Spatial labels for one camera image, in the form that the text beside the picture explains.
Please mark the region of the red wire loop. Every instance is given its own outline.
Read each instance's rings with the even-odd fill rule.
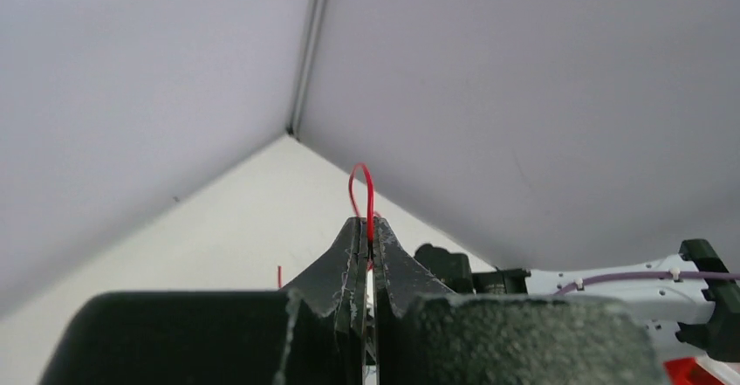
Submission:
[[[365,184],[367,185],[367,243],[373,243],[373,235],[375,233],[375,223],[373,211],[373,197],[375,196],[375,189],[373,187],[373,177],[370,175],[370,170],[367,169],[367,165],[363,162],[359,162],[352,168],[352,173],[349,175],[349,200],[352,203],[352,209],[357,217],[360,216],[360,209],[357,207],[357,202],[354,200],[354,193],[352,192],[352,184],[354,182],[354,174],[357,169],[361,168],[362,172],[365,173]]]

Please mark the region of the purple cable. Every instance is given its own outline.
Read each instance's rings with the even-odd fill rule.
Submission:
[[[590,278],[583,279],[583,286],[595,285],[597,283],[614,282],[619,280],[641,280],[646,278],[664,278],[673,279],[673,273],[671,272],[621,272],[621,273],[609,273],[600,274],[599,276],[592,276]],[[700,278],[700,279],[716,279],[716,280],[740,280],[740,273],[718,273],[718,272],[680,272],[678,274],[679,279],[686,278]],[[553,295],[565,295],[568,292],[572,292],[578,289],[575,282],[569,283],[563,286],[562,289],[555,292]]]

